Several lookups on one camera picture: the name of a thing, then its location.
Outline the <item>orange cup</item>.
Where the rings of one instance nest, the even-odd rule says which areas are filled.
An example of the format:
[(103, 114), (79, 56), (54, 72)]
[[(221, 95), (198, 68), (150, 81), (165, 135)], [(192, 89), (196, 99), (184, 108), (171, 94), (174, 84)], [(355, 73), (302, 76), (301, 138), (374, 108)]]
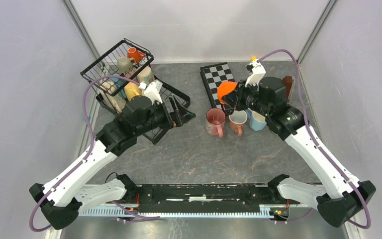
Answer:
[(217, 88), (217, 98), (219, 99), (221, 104), (226, 104), (226, 102), (222, 99), (223, 96), (228, 95), (237, 87), (237, 82), (232, 81), (223, 81), (219, 87)]

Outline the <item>salmon pink mug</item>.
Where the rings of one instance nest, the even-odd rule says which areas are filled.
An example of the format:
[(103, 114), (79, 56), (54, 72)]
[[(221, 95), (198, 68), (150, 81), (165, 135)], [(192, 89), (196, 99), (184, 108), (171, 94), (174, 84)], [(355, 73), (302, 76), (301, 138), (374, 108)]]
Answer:
[(247, 121), (248, 116), (245, 111), (234, 111), (229, 115), (229, 127), (237, 136), (242, 135), (242, 127)]

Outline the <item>pink floral mug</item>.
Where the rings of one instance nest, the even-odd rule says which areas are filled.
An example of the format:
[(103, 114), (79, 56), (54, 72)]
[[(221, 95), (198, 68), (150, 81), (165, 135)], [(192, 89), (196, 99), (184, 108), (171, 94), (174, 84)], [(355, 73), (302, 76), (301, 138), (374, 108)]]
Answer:
[(209, 135), (223, 137), (226, 115), (223, 110), (212, 108), (206, 113), (205, 130)]

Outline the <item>light blue mug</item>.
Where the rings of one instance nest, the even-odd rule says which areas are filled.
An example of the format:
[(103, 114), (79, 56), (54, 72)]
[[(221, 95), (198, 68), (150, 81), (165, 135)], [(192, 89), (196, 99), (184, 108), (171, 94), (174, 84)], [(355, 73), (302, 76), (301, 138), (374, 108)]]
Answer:
[(266, 119), (263, 115), (251, 109), (246, 109), (246, 113), (249, 119), (249, 127), (253, 131), (260, 131), (267, 125)]

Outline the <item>tan tall cup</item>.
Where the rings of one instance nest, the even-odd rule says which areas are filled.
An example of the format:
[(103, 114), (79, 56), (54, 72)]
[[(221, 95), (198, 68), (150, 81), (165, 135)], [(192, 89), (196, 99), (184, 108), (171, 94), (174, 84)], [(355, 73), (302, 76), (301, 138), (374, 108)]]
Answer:
[(137, 80), (139, 83), (145, 83), (146, 85), (149, 85), (155, 80), (154, 74), (152, 72), (151, 67), (140, 67), (140, 72), (137, 75)]

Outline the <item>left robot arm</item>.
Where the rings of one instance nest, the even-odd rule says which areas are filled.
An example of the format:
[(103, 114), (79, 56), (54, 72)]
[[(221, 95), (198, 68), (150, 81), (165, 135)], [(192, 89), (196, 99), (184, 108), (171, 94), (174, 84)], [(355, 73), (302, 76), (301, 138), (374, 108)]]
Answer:
[(196, 117), (174, 97), (167, 103), (154, 103), (146, 96), (135, 96), (113, 121), (107, 123), (91, 141), (90, 147), (60, 175), (46, 184), (33, 184), (29, 192), (36, 201), (30, 216), (30, 228), (38, 209), (50, 227), (60, 230), (70, 225), (80, 213), (100, 204), (136, 198), (137, 187), (127, 175), (88, 189), (83, 186), (104, 166), (137, 143), (137, 138), (157, 128), (181, 127)]

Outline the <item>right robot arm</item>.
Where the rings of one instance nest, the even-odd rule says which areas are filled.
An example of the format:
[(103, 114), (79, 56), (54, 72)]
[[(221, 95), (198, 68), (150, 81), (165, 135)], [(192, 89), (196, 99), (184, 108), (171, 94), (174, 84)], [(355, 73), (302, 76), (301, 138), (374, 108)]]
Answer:
[(281, 79), (265, 77), (257, 86), (225, 81), (218, 87), (217, 96), (234, 110), (250, 109), (264, 116), (267, 127), (304, 159), (321, 182), (312, 185), (279, 175), (268, 183), (271, 202), (289, 199), (305, 204), (336, 228), (367, 210), (375, 185), (369, 180), (360, 181), (327, 149), (303, 113), (287, 102), (287, 89)]

